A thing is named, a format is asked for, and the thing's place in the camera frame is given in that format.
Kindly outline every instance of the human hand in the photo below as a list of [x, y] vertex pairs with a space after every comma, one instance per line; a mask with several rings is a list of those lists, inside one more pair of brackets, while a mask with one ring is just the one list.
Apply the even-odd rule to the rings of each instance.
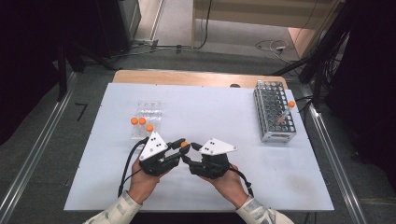
[[[236, 165], [232, 164], [232, 167], [238, 170]], [[248, 198], [248, 195], [242, 187], [241, 178], [236, 172], [227, 171], [224, 176], [217, 179], [200, 177], [211, 183], [225, 199], [235, 206], [236, 209], [240, 208]]]
[[132, 165], [132, 174], [134, 175], [131, 177], [131, 187], [128, 190], [128, 194], [135, 202], [143, 204], [143, 201], [149, 197], [157, 184], [160, 183], [160, 178], [169, 171], [159, 176], [146, 175], [139, 165], [139, 157], [140, 155]]

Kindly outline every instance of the orange cap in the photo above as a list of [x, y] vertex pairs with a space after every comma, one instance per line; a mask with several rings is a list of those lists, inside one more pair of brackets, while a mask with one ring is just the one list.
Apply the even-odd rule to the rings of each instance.
[[131, 123], [132, 123], [133, 125], [136, 125], [137, 122], [138, 122], [137, 118], [131, 118]]
[[188, 144], [189, 144], [188, 142], [184, 141], [184, 142], [182, 142], [182, 143], [180, 144], [180, 147], [185, 147], [185, 146], [188, 145]]
[[289, 101], [288, 102], [288, 107], [294, 107], [296, 103], [294, 101]]
[[148, 131], [148, 132], [152, 132], [154, 130], [154, 126], [152, 126], [152, 124], [149, 124], [147, 127], [146, 127], [146, 131]]
[[146, 124], [146, 119], [145, 118], [140, 118], [139, 119], [139, 124], [141, 124], [141, 125]]

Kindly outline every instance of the test tube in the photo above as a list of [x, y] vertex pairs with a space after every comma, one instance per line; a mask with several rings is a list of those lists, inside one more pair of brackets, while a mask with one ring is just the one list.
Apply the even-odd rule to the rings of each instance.
[[152, 124], [148, 124], [146, 127], [147, 135], [150, 136], [152, 134], [152, 131], [154, 131], [154, 126]]
[[139, 120], [135, 117], [131, 118], [131, 123], [132, 123], [132, 138], [135, 138], [139, 135], [138, 133], [138, 123]]
[[290, 114], [291, 109], [296, 105], [294, 101], [288, 102], [288, 107], [282, 112], [282, 114], [277, 118], [277, 122], [281, 123], [285, 121], [285, 118]]
[[139, 137], [144, 137], [145, 131], [146, 131], [145, 126], [146, 126], [146, 119], [140, 118], [139, 119], [139, 127], [138, 127]]

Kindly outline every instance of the aluminum rail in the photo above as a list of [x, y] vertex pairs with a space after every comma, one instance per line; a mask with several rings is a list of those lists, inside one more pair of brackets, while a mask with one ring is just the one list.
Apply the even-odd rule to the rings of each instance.
[[[302, 91], [304, 96], [312, 95], [312, 91], [308, 85], [303, 85]], [[332, 139], [330, 138], [329, 133], [326, 130], [326, 125], [324, 123], [323, 117], [319, 113], [317, 113], [316, 109], [312, 105], [309, 106], [309, 110], [315, 126], [318, 130], [320, 140], [329, 159], [332, 171], [334, 172], [338, 187], [343, 194], [344, 200], [346, 202], [346, 207], [349, 210], [349, 214], [352, 218], [353, 223], [367, 224], [368, 221], [363, 214], [359, 199], [357, 198], [355, 191], [349, 181], [349, 178], [347, 177], [347, 172], [344, 169], [344, 165], [338, 158], [337, 151], [332, 144]]]
[[40, 161], [41, 155], [43, 154], [48, 141], [50, 140], [50, 137], [52, 136], [52, 133], [55, 130], [56, 125], [58, 124], [58, 121], [67, 106], [67, 103], [69, 102], [69, 99], [76, 86], [76, 82], [77, 74], [73, 72], [67, 81], [69, 90], [66, 92], [62, 101], [55, 105], [49, 116], [49, 119], [35, 141], [35, 145], [32, 147], [23, 166], [21, 167], [13, 182], [8, 187], [8, 190], [0, 206], [0, 223], [8, 223], [8, 220], [11, 217], [18, 200], [22, 196], [29, 179], [33, 174], [33, 171]]

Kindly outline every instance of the white sleeve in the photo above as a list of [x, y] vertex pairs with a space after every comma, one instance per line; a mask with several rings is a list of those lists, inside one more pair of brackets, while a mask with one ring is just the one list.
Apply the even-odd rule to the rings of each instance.
[[91, 217], [84, 224], [129, 224], [141, 207], [124, 191], [105, 211]]
[[292, 224], [293, 222], [285, 215], [273, 209], [265, 208], [252, 196], [236, 210], [236, 213], [245, 220], [247, 224]]

